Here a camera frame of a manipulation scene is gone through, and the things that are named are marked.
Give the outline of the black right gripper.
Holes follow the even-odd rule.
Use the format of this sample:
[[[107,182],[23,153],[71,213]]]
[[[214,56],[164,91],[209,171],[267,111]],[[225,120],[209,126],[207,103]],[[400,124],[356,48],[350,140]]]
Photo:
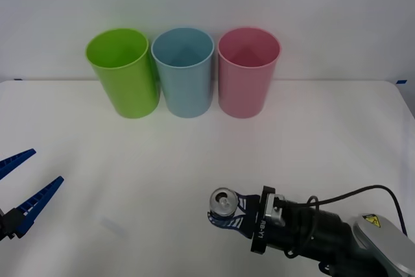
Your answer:
[[[265,186],[260,195],[241,195],[235,192],[236,210],[243,214],[219,217],[208,212],[210,223],[217,228],[235,230],[252,239],[251,251],[263,254],[275,248],[286,254],[303,254],[305,251],[304,221],[301,208],[277,194],[273,187]],[[256,215],[257,220],[249,215]]]

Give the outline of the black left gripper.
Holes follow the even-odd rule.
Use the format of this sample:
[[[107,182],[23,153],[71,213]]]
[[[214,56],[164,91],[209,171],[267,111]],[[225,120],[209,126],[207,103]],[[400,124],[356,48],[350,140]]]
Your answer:
[[[1,160],[0,179],[2,180],[15,168],[35,154],[36,151],[34,149],[29,149]],[[37,216],[42,212],[63,182],[64,178],[59,176],[35,195],[31,196],[31,198],[20,204],[17,208],[12,208],[7,213],[1,211],[0,241],[6,237],[9,237],[10,239],[13,239],[15,236],[22,238],[32,227]]]

